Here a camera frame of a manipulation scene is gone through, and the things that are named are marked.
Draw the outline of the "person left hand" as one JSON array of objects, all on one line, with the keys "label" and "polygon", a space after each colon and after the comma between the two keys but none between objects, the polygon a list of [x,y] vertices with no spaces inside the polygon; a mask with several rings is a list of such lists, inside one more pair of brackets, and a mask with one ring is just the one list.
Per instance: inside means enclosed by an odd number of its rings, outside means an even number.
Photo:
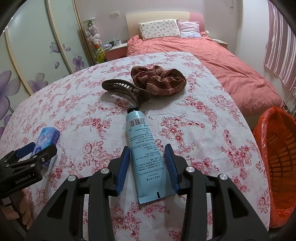
[{"label": "person left hand", "polygon": [[[4,205],[1,205],[1,210],[7,220],[15,220],[20,217],[20,215],[16,211]],[[29,230],[33,223],[33,217],[30,202],[27,198],[26,189],[21,190],[21,199],[18,202],[18,211],[21,214],[23,225],[25,225],[27,230]]]}]

